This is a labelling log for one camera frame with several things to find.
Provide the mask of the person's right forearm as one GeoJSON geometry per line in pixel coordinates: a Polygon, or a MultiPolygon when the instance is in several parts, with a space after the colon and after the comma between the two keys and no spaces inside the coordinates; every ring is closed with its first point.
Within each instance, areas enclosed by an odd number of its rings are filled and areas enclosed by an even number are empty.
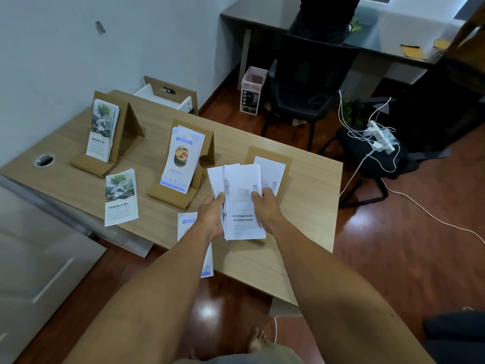
{"type": "Polygon", "coordinates": [[[435,364],[397,312],[360,274],[285,217],[264,223],[326,364],[435,364]]]}

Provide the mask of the white brochures in stand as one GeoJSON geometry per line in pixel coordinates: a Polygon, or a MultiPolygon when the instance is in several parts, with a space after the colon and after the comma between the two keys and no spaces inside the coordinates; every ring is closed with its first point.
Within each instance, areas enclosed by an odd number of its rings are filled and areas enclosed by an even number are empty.
{"type": "Polygon", "coordinates": [[[281,186],[286,165],[267,158],[256,156],[253,164],[259,165],[261,175],[261,187],[270,188],[277,195],[281,186]]]}

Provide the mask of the white power strip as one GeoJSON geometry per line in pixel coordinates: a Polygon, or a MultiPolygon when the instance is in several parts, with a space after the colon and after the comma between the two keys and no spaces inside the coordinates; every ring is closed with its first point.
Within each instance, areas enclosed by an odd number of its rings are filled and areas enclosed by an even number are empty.
{"type": "Polygon", "coordinates": [[[367,128],[363,131],[362,135],[374,150],[391,154],[400,148],[398,140],[393,135],[393,131],[393,128],[383,127],[374,120],[369,120],[367,128]]]}

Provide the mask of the pink and white carton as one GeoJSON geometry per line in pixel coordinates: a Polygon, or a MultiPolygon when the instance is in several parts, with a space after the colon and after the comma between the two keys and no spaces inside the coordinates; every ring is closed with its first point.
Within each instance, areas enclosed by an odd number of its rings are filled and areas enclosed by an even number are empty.
{"type": "Polygon", "coordinates": [[[268,70],[258,67],[249,67],[241,80],[239,110],[256,116],[258,106],[268,70]]]}

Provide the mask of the stack of white building brochures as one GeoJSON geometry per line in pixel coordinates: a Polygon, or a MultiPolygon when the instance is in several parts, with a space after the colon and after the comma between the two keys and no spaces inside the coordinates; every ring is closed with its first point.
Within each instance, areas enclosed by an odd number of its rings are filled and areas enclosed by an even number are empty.
{"type": "Polygon", "coordinates": [[[266,232],[258,223],[252,193],[262,195],[259,165],[224,165],[207,169],[214,197],[224,193],[221,223],[224,238],[263,240],[266,232]]]}

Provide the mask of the loose blue-bordered brochure pile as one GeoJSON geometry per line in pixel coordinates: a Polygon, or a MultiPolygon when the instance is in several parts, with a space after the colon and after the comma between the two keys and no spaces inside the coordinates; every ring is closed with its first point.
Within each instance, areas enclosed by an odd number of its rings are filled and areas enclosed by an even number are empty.
{"type": "MultiPolygon", "coordinates": [[[[178,238],[177,242],[187,233],[187,231],[191,228],[191,226],[197,220],[197,212],[194,213],[181,213],[178,214],[178,238]]],[[[213,269],[213,253],[212,253],[212,243],[209,244],[203,268],[201,272],[201,278],[213,277],[214,276],[214,269],[213,269]]]]}

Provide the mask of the black visitor chair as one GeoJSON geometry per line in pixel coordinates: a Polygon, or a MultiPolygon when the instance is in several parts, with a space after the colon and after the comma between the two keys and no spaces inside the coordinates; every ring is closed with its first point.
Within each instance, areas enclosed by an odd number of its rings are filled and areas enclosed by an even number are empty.
{"type": "Polygon", "coordinates": [[[424,161],[435,160],[440,158],[447,158],[451,155],[448,149],[439,151],[424,151],[424,152],[409,152],[398,140],[400,148],[391,154],[385,152],[378,152],[374,150],[367,139],[362,135],[367,128],[369,120],[374,120],[373,116],[378,116],[379,112],[391,103],[391,98],[385,99],[384,102],[379,98],[370,100],[370,104],[378,104],[379,106],[371,114],[367,124],[359,128],[355,123],[348,123],[344,120],[343,114],[343,98],[341,91],[338,91],[339,103],[337,107],[337,117],[341,123],[341,127],[336,131],[334,137],[330,138],[318,152],[319,155],[324,154],[328,147],[333,142],[338,142],[343,149],[345,157],[355,165],[355,172],[348,180],[347,184],[341,190],[340,195],[343,195],[349,184],[352,182],[356,174],[359,178],[355,185],[346,193],[344,198],[339,202],[339,209],[356,208],[368,204],[378,203],[386,200],[389,196],[390,189],[385,185],[384,178],[397,179],[400,175],[416,171],[420,164],[424,161]],[[381,195],[372,199],[363,201],[350,202],[351,197],[355,194],[357,189],[363,184],[364,179],[371,179],[375,181],[377,188],[381,195]]]}

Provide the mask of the black mesh office chair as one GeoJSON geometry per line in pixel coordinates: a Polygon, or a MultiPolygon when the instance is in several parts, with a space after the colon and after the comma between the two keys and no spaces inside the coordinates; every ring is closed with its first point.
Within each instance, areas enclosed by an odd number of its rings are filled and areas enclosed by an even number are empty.
{"type": "Polygon", "coordinates": [[[283,35],[268,73],[271,113],[262,137],[276,115],[296,118],[310,124],[311,151],[316,123],[327,115],[359,52],[354,46],[283,35]]]}

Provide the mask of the tree-print brochures in stand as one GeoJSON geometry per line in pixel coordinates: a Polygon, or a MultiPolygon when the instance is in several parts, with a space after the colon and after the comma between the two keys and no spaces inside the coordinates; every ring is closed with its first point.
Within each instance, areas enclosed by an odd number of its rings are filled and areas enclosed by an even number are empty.
{"type": "Polygon", "coordinates": [[[119,106],[94,99],[86,155],[109,162],[118,116],[119,106]]]}

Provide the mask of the grey desk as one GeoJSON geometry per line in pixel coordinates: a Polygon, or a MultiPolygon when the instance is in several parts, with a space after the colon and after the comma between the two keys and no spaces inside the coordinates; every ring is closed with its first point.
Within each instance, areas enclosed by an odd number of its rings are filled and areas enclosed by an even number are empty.
{"type": "MultiPolygon", "coordinates": [[[[461,24],[455,16],[468,0],[389,0],[382,3],[360,0],[355,10],[360,31],[352,32],[346,43],[361,49],[345,85],[349,99],[370,97],[394,63],[428,69],[438,60],[433,48],[436,39],[453,39],[461,24]],[[427,60],[404,56],[400,44],[420,46],[427,60]]],[[[288,30],[300,0],[237,0],[221,16],[244,24],[238,89],[246,73],[252,30],[262,27],[288,30]]]]}

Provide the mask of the white drawer box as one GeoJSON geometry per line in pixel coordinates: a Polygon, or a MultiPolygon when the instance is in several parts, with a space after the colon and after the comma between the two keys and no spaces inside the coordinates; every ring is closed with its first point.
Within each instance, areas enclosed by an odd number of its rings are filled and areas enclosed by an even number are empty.
{"type": "Polygon", "coordinates": [[[145,75],[144,86],[133,95],[198,116],[197,92],[145,75]]]}

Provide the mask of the loose tree-print brochure pile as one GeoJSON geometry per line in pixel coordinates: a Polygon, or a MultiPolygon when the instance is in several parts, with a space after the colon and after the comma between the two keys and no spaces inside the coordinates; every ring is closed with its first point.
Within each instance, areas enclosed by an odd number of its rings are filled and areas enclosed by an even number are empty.
{"type": "Polygon", "coordinates": [[[135,170],[105,178],[104,226],[114,226],[139,218],[135,170]]]}

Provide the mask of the person's right hand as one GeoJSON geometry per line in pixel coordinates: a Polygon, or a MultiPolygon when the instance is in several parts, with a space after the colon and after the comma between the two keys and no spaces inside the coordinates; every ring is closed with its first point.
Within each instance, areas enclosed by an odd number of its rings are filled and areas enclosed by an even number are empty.
{"type": "Polygon", "coordinates": [[[265,232],[273,234],[274,226],[284,218],[280,210],[276,196],[270,188],[262,189],[262,215],[255,215],[258,225],[263,227],[265,232]]]}

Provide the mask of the person's bare foot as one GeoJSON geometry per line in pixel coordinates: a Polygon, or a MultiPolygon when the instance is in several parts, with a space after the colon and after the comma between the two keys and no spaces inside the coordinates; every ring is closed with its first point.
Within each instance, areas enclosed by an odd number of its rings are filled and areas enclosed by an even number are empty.
{"type": "Polygon", "coordinates": [[[256,353],[262,349],[269,347],[270,344],[271,341],[268,339],[264,331],[261,330],[259,327],[254,326],[251,331],[249,342],[247,345],[247,353],[256,353]]]}

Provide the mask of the dark blue cushion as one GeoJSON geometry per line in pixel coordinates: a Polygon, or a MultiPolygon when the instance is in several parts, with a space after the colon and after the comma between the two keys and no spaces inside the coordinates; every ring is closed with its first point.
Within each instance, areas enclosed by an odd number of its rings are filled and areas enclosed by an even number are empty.
{"type": "Polygon", "coordinates": [[[465,307],[423,321],[423,347],[436,364],[485,364],[485,311],[465,307]]]}

